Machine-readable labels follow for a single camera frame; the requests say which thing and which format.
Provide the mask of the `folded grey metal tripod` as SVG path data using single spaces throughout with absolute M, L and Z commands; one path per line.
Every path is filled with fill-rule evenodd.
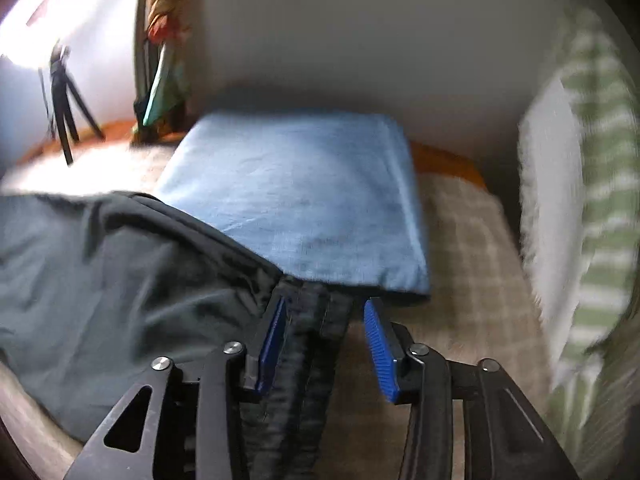
M 134 145 L 154 144 L 179 131 L 186 120 L 189 85 L 184 73 L 183 42 L 156 46 L 146 36 L 145 1 L 137 0 L 134 18 Z

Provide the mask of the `folded light blue cloth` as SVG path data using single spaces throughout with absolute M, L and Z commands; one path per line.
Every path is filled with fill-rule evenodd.
M 409 143 L 387 116 L 208 114 L 155 193 L 296 278 L 430 291 Z

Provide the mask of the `green striped white pillow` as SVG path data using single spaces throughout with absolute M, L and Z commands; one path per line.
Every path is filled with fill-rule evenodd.
M 584 479 L 639 474 L 639 92 L 601 19 L 568 12 L 518 125 L 521 241 L 548 421 Z

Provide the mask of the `pink checkered bed blanket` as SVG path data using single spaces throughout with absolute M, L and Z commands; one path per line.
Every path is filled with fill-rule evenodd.
M 2 178 L 1 189 L 73 196 L 154 193 L 173 152 L 165 145 L 96 144 L 70 166 L 61 154 L 17 166 Z M 397 309 L 394 317 L 448 359 L 497 360 L 543 410 L 550 382 L 546 344 L 499 201 L 456 177 L 418 174 L 418 182 L 431 235 L 432 296 Z M 353 320 L 338 358 L 317 477 L 395 478 L 408 416 L 378 392 L 362 323 Z

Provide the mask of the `dark green pants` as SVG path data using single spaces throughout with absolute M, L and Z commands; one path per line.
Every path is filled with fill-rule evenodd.
M 157 356 L 201 359 L 290 300 L 268 396 L 243 413 L 254 479 L 309 479 L 354 305 L 143 194 L 1 201 L 1 356 L 66 434 L 88 440 Z

